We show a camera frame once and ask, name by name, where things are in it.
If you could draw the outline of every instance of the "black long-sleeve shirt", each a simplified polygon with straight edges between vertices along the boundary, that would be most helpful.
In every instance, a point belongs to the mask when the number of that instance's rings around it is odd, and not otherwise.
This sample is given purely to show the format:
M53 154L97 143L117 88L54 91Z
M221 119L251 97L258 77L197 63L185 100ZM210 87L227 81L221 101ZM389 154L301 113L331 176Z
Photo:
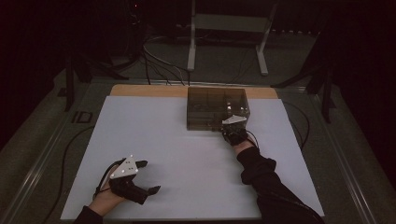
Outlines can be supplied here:
M244 166L242 182L251 185L258 194L257 205L265 224L319 224L321 217L286 186L275 173L276 161L264 158L256 147L243 150L237 156ZM74 224L101 224L103 218L84 206Z

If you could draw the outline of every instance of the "white paper sheet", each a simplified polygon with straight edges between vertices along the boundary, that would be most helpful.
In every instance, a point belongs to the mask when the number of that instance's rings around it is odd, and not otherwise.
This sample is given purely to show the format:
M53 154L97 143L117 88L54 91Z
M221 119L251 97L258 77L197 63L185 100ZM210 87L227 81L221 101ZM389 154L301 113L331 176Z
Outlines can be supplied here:
M247 129L265 157L277 161L282 182L324 216L304 158L280 100L249 99ZM126 202L107 218L225 220L261 217L256 194L242 184L242 165L220 133L187 131L187 99L108 96L79 167L61 219L75 219L106 168L133 154L146 160L137 186L161 185L144 205Z

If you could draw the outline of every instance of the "smoky plastic box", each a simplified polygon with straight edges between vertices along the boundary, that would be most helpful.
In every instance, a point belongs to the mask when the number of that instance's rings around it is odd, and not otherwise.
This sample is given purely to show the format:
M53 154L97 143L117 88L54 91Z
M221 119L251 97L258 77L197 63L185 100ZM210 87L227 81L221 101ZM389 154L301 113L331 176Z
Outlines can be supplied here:
M247 118L241 123L246 126L250 110L244 89L189 87L188 130L218 132L222 121L232 115Z

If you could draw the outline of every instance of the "black glove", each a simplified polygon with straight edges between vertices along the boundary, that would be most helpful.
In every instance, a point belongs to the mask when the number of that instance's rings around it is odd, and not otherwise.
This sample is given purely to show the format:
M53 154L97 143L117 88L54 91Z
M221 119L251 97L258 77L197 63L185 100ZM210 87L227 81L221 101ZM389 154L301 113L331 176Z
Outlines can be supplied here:
M231 146L236 146L248 140L247 130L240 124L225 124L221 129L224 140Z

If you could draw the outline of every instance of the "floor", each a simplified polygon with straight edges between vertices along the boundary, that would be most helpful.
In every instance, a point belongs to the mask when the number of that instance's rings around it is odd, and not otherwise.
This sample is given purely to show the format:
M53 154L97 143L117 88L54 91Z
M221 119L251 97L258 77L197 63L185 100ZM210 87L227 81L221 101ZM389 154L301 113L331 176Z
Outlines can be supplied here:
M315 38L309 35L270 34L264 50L269 75L264 77L251 42L216 46L207 40L198 41L190 84L268 87L298 74L314 43ZM146 49L171 64L187 66L189 43L186 38L175 40L157 36L146 44ZM149 55L148 59L153 61L148 63L151 84L188 84L186 72L179 73L173 65L160 63ZM94 69L92 72L92 83L76 81L77 98L68 113L64 112L65 99L57 95L64 88L64 71L57 76L54 90L1 151L0 173L7 181L0 185L2 223L43 223L46 218L46 223L67 223L59 218L90 140L91 126L97 121L106 96L117 83L148 84L143 58L119 71L129 78L126 81L111 79ZM302 144L307 138L302 153L323 206L325 222L394 223L396 193L339 90L336 86L332 88L335 107L331 109L332 123L328 124L320 115L321 96L304 92L308 81L306 78L276 91L285 102L298 142ZM92 113L92 120L75 122L77 111ZM204 221L250 222L258 221ZM106 220L106 223L128 222Z

